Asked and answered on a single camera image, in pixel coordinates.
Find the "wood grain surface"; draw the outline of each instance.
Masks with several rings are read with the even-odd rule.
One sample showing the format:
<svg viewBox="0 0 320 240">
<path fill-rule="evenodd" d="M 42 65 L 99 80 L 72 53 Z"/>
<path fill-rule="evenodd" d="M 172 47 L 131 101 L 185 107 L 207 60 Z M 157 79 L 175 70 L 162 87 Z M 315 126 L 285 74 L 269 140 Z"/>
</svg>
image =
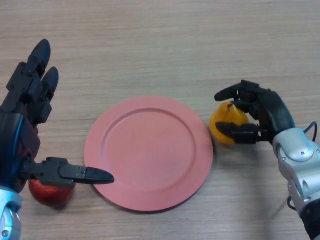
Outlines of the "wood grain surface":
<svg viewBox="0 0 320 240">
<path fill-rule="evenodd" d="M 215 92 L 246 79 L 277 91 L 296 125 L 320 120 L 317 0 L 1 0 L 0 96 L 42 38 L 59 70 L 53 111 L 39 127 L 37 161 L 83 164 L 102 112 L 140 95 L 172 97 L 208 123 Z M 202 188 L 179 207 L 137 214 L 76 186 L 63 211 L 26 187 L 22 240 L 307 240 L 287 206 L 287 183 L 268 143 L 217 144 Z"/>
</svg>

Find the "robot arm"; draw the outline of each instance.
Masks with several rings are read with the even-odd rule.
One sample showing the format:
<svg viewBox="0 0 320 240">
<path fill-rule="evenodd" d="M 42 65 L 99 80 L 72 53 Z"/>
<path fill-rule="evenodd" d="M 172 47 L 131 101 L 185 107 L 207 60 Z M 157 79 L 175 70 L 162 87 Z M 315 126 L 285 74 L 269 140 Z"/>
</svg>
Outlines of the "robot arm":
<svg viewBox="0 0 320 240">
<path fill-rule="evenodd" d="M 45 74 L 50 53 L 48 40 L 41 40 L 27 62 L 17 65 L 0 106 L 0 240 L 20 239 L 19 210 L 23 200 L 19 193 L 28 179 L 60 187 L 114 182 L 107 171 L 72 165 L 65 158 L 34 161 L 40 147 L 37 126 L 49 117 L 59 80 L 55 67 Z"/>
<path fill-rule="evenodd" d="M 232 103 L 249 113 L 259 124 L 217 122 L 216 128 L 236 144 L 267 141 L 278 159 L 281 175 L 287 180 L 288 206 L 297 211 L 311 240 L 320 240 L 320 146 L 315 142 L 317 124 L 305 131 L 294 120 L 280 96 L 259 84 L 242 80 L 214 96 L 216 101 L 233 98 Z M 312 140 L 306 132 L 314 126 Z"/>
</svg>

